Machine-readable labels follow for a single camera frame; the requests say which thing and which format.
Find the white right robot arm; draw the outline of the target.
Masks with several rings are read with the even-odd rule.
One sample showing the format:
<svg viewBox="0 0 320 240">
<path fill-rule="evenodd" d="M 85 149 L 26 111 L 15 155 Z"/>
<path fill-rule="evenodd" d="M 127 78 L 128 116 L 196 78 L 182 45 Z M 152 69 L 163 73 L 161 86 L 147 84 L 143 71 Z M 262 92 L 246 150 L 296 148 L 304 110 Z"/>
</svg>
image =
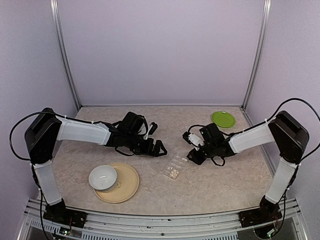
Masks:
<svg viewBox="0 0 320 240">
<path fill-rule="evenodd" d="M 255 147 L 263 148 L 270 159 L 278 153 L 278 161 L 270 160 L 275 169 L 270 187 L 263 197 L 267 202 L 255 212 L 260 222 L 268 221 L 276 212 L 274 205 L 290 187 L 294 174 L 301 165 L 310 140 L 307 129 L 291 114 L 282 110 L 270 120 L 232 133 L 228 137 L 224 136 L 215 123 L 201 125 L 199 132 L 200 136 L 189 130 L 182 135 L 193 146 L 187 158 L 197 165 L 216 157 L 225 160 Z"/>
</svg>

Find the right aluminium corner post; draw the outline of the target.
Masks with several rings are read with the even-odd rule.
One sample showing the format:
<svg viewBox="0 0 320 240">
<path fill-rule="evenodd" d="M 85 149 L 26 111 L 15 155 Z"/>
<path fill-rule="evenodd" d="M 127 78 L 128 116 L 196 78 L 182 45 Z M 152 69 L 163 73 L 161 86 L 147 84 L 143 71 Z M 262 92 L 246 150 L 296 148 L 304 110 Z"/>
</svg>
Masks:
<svg viewBox="0 0 320 240">
<path fill-rule="evenodd" d="M 260 24 L 259 34 L 258 34 L 258 41 L 257 41 L 256 50 L 255 50 L 253 65 L 252 65 L 250 76 L 249 76 L 248 86 L 247 86 L 244 99 L 241 105 L 244 111 L 246 111 L 249 106 L 249 102 L 254 90 L 257 74 L 259 71 L 259 66 L 260 66 L 262 55 L 263 55 L 265 38 L 266 38 L 267 28 L 268 28 L 268 23 L 270 18 L 271 6 L 272 6 L 271 0 L 265 0 L 263 2 L 261 24 Z"/>
</svg>

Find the beige round plate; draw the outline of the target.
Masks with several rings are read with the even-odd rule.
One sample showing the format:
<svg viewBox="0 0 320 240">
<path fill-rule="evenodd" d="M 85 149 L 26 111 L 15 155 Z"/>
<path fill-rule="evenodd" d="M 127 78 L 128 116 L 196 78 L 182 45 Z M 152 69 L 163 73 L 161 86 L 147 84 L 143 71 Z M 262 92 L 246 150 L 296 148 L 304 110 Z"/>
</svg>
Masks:
<svg viewBox="0 0 320 240">
<path fill-rule="evenodd" d="M 127 163 L 110 164 L 117 172 L 117 182 L 110 191 L 94 190 L 99 199 L 110 204 L 119 204 L 130 199 L 138 190 L 140 179 L 134 167 Z"/>
</svg>

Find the aluminium corner post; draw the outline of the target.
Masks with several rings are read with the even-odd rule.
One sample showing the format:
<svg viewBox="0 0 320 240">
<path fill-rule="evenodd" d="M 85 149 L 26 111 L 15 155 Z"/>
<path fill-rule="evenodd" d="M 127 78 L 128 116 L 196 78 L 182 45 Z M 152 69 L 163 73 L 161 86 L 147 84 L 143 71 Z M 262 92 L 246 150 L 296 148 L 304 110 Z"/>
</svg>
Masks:
<svg viewBox="0 0 320 240">
<path fill-rule="evenodd" d="M 268 28 L 268 23 L 270 18 L 271 6 L 272 6 L 271 0 L 265 0 L 263 2 L 261 24 L 260 24 L 259 34 L 258 34 L 258 41 L 257 41 L 256 50 L 255 50 L 253 65 L 252 65 L 250 76 L 249 76 L 248 86 L 247 86 L 244 99 L 241 105 L 244 111 L 246 111 L 249 106 L 249 102 L 254 90 L 257 74 L 259 71 L 259 66 L 260 66 L 262 55 L 263 55 L 265 38 L 266 38 L 267 28 Z"/>
<path fill-rule="evenodd" d="M 66 81 L 71 93 L 74 106 L 76 110 L 79 111 L 82 107 L 82 104 L 80 101 L 78 91 L 76 89 L 76 85 L 73 79 L 73 75 L 72 75 L 72 71 L 71 71 L 71 67 L 68 59 L 67 49 L 66 49 L 64 35 L 63 35 L 63 28 L 62 28 L 62 23 L 60 18 L 60 12 L 59 12 L 59 4 L 57 0 L 50 0 L 50 9 L 51 9 L 53 24 L 55 28 L 56 37 L 57 37 L 58 48 L 59 48 L 59 52 L 62 60 L 62 65 L 66 75 Z"/>
</svg>

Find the left aluminium corner post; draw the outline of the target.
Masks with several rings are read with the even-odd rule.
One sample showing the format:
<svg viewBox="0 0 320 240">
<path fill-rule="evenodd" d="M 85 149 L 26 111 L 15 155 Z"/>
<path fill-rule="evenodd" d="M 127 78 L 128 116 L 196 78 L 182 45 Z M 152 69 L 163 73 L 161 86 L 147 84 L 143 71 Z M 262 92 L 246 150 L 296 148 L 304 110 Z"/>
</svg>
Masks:
<svg viewBox="0 0 320 240">
<path fill-rule="evenodd" d="M 57 0 L 50 0 L 50 9 L 51 9 L 53 24 L 55 28 L 56 37 L 57 37 L 58 48 L 59 48 L 59 52 L 62 60 L 62 65 L 66 75 L 66 81 L 71 93 L 74 106 L 76 110 L 79 111 L 82 107 L 82 104 L 80 101 L 78 91 L 76 89 L 76 85 L 73 79 L 73 75 L 72 75 L 72 71 L 71 71 L 71 67 L 68 59 L 67 49 L 66 49 L 64 35 L 63 35 L 63 28 L 62 28 L 62 23 L 60 18 L 60 12 L 59 12 L 59 4 Z"/>
</svg>

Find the white ceramic bowl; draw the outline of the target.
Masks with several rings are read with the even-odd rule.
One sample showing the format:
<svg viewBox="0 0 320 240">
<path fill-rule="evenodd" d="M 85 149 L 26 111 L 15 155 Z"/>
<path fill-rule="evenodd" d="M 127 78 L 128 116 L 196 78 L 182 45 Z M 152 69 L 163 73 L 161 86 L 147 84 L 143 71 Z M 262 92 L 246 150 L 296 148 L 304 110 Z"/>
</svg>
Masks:
<svg viewBox="0 0 320 240">
<path fill-rule="evenodd" d="M 117 179 L 118 174 L 114 167 L 110 165 L 100 165 L 90 172 L 88 182 L 94 190 L 108 192 L 114 188 Z"/>
</svg>

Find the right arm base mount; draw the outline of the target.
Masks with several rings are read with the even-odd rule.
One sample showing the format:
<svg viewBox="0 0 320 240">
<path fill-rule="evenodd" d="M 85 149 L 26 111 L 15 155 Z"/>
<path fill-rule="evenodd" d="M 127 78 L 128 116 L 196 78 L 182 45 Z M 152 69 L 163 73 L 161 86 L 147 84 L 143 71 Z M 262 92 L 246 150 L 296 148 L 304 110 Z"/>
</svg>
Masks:
<svg viewBox="0 0 320 240">
<path fill-rule="evenodd" d="M 281 219 L 282 213 L 278 203 L 272 203 L 263 196 L 259 207 L 240 211 L 239 221 L 242 228 L 260 225 Z"/>
</svg>

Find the aluminium front rail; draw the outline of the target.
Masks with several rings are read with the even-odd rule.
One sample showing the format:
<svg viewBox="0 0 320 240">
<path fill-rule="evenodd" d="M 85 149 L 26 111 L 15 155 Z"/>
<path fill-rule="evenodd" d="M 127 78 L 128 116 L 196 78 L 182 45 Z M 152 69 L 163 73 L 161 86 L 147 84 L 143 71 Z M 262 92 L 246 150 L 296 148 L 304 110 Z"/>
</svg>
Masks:
<svg viewBox="0 0 320 240">
<path fill-rule="evenodd" d="M 38 199 L 29 199 L 15 240 L 53 237 L 65 240 L 237 240 L 256 239 L 255 229 L 266 224 L 243 227 L 240 211 L 224 211 L 189 215 L 133 215 L 86 210 L 82 228 L 72 226 L 69 235 L 60 231 L 69 227 L 41 220 L 45 207 Z"/>
</svg>

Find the clear plastic pill organizer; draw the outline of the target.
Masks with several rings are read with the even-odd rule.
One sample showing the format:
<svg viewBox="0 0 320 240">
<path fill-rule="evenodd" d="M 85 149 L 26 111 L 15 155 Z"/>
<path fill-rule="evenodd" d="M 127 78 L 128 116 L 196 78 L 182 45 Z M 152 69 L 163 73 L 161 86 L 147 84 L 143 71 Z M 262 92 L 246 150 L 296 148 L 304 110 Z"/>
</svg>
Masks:
<svg viewBox="0 0 320 240">
<path fill-rule="evenodd" d="M 185 170 L 187 162 L 188 159 L 186 156 L 183 156 L 180 153 L 175 153 L 164 166 L 161 173 L 172 180 L 176 180 Z"/>
</svg>

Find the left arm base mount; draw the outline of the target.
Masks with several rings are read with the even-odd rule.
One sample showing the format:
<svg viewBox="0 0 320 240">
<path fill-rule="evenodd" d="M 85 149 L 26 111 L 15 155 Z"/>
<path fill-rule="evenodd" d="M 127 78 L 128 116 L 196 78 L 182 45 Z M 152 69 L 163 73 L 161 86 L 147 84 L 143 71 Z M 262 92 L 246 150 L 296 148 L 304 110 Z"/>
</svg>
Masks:
<svg viewBox="0 0 320 240">
<path fill-rule="evenodd" d="M 65 206 L 47 205 L 43 218 L 54 223 L 82 229 L 87 219 L 87 213 L 69 209 Z"/>
</svg>

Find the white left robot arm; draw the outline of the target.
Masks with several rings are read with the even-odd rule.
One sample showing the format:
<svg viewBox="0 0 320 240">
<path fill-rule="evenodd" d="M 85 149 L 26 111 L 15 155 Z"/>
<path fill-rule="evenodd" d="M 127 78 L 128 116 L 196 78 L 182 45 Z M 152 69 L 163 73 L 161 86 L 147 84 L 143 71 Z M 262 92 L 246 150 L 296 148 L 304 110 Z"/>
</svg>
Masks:
<svg viewBox="0 0 320 240">
<path fill-rule="evenodd" d="M 48 107 L 34 116 L 24 133 L 29 161 L 41 195 L 51 206 L 50 214 L 61 223 L 70 218 L 70 211 L 62 205 L 63 197 L 52 167 L 57 144 L 62 148 L 104 147 L 128 157 L 158 158 L 168 153 L 161 140 L 152 138 L 158 125 L 148 123 L 143 115 L 132 111 L 114 123 L 76 119 L 60 115 Z"/>
</svg>

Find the green plastic plate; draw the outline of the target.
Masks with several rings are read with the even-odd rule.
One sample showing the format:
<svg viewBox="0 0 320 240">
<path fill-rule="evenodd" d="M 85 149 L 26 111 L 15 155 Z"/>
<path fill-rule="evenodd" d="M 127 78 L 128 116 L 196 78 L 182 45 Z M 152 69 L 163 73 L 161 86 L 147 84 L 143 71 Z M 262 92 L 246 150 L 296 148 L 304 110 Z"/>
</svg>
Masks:
<svg viewBox="0 0 320 240">
<path fill-rule="evenodd" d="M 232 128 L 236 124 L 235 117 L 226 111 L 216 111 L 211 115 L 211 120 L 218 127 Z"/>
</svg>

